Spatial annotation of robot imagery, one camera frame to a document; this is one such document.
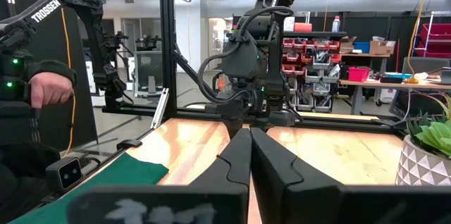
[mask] green felt mat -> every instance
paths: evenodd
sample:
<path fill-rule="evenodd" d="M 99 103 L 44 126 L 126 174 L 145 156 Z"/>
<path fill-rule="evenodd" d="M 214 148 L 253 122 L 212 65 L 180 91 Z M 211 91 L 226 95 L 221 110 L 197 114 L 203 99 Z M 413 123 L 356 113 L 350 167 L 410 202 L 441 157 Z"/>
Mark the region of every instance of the green felt mat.
<path fill-rule="evenodd" d="M 168 172 L 161 164 L 138 161 L 123 154 L 102 172 L 88 180 L 64 198 L 28 213 L 12 223 L 67 223 L 66 207 L 80 193 L 100 185 L 155 185 Z"/>

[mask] person's hand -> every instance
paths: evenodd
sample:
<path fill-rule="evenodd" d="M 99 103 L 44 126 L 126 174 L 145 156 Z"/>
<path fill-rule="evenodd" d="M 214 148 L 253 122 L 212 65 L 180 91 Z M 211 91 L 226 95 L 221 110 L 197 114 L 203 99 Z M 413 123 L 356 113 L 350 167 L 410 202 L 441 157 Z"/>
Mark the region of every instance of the person's hand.
<path fill-rule="evenodd" d="M 73 94 L 72 82 L 56 73 L 38 73 L 31 78 L 29 84 L 31 85 L 32 108 L 64 103 Z"/>

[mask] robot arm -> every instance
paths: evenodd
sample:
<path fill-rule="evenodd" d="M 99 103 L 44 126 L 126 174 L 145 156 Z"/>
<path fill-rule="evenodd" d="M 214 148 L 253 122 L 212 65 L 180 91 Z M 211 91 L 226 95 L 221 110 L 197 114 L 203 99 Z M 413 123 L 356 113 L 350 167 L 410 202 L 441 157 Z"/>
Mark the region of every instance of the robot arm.
<path fill-rule="evenodd" d="M 125 83 L 110 64 L 115 60 L 118 48 L 116 36 L 104 33 L 101 27 L 103 16 L 101 0 L 39 0 L 22 13 L 0 22 L 0 52 L 11 53 L 24 49 L 37 34 L 42 23 L 60 8 L 75 10 L 85 24 L 93 62 L 96 86 L 105 91 L 106 105 L 117 106 L 122 97 Z"/>

